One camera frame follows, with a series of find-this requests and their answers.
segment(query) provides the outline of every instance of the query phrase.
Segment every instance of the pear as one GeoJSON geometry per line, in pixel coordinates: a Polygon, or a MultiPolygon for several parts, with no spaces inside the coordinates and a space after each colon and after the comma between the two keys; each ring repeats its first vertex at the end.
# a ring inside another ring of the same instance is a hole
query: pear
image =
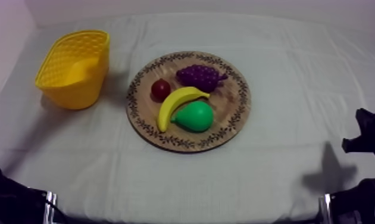
{"type": "Polygon", "coordinates": [[[194,101],[178,111],[171,122],[192,132],[204,132],[211,127],[213,120],[211,107],[205,102],[194,101]]]}

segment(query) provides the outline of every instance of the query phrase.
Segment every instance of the toy fruit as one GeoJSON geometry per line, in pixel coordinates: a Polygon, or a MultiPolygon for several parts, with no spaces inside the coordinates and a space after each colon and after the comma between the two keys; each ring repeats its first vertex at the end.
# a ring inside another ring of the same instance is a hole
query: toy fruit
{"type": "Polygon", "coordinates": [[[171,86],[164,79],[158,79],[151,86],[151,94],[158,100],[164,101],[170,93],[171,86]]]}
{"type": "Polygon", "coordinates": [[[214,114],[211,107],[202,101],[195,101],[188,104],[184,109],[178,111],[171,119],[189,130],[203,132],[211,127],[214,114]]]}
{"type": "Polygon", "coordinates": [[[184,86],[194,86],[203,92],[212,92],[218,86],[218,82],[227,79],[228,76],[220,73],[212,67],[192,65],[176,72],[179,82],[184,86]]]}
{"type": "Polygon", "coordinates": [[[199,97],[208,98],[210,95],[193,86],[182,87],[172,92],[161,104],[160,113],[157,117],[158,130],[160,132],[167,130],[171,115],[177,107],[199,97]]]}

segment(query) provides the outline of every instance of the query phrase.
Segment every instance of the round plate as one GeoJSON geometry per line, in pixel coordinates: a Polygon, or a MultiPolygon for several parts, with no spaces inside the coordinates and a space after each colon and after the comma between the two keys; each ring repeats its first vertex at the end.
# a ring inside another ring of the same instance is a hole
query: round plate
{"type": "Polygon", "coordinates": [[[242,129],[250,107],[250,90],[242,74],[222,58],[197,51],[176,52],[150,62],[133,79],[127,95],[128,118],[140,136],[162,149],[179,153],[198,153],[224,144],[242,129]],[[208,100],[200,99],[212,107],[214,122],[202,133],[187,132],[173,123],[161,133],[157,129],[161,103],[152,99],[151,85],[163,78],[175,91],[182,87],[176,80],[176,71],[193,64],[210,66],[228,75],[208,100]]]}

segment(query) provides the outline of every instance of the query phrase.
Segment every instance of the purple grapes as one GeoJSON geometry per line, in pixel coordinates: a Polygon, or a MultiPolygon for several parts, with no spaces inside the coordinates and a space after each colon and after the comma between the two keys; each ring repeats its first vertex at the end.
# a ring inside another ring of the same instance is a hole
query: purple grapes
{"type": "Polygon", "coordinates": [[[226,74],[220,76],[215,68],[197,64],[177,71],[176,76],[182,85],[194,86],[207,93],[214,91],[219,81],[228,78],[226,74]]]}

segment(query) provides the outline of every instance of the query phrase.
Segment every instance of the plastic basket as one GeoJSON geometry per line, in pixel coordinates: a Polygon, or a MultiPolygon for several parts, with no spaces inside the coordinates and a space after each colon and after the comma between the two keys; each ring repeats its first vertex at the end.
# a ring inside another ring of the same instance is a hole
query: plastic basket
{"type": "Polygon", "coordinates": [[[91,106],[108,71],[110,36],[82,30],[58,39],[50,49],[35,85],[56,105],[67,109],[91,106]]]}

